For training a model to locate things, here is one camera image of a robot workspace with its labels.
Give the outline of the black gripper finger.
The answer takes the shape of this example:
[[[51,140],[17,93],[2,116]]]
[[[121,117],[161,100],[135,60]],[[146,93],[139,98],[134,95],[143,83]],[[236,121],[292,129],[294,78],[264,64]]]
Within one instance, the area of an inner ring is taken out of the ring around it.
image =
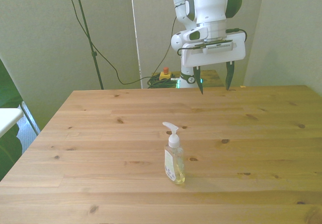
[[[193,67],[193,72],[194,72],[194,77],[195,77],[197,86],[198,86],[201,94],[203,94],[203,84],[202,84],[202,79],[201,79],[201,68],[199,66],[195,66],[195,67]]]
[[[234,61],[226,62],[226,78],[225,78],[225,88],[228,91],[232,82],[233,74],[234,74]]]

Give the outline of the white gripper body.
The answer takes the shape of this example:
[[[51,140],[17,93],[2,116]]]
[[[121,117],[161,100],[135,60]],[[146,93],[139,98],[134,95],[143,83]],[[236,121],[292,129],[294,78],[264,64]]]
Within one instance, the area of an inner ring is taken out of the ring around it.
[[[180,50],[184,67],[204,66],[244,59],[245,33],[227,35],[222,42],[186,43]]]

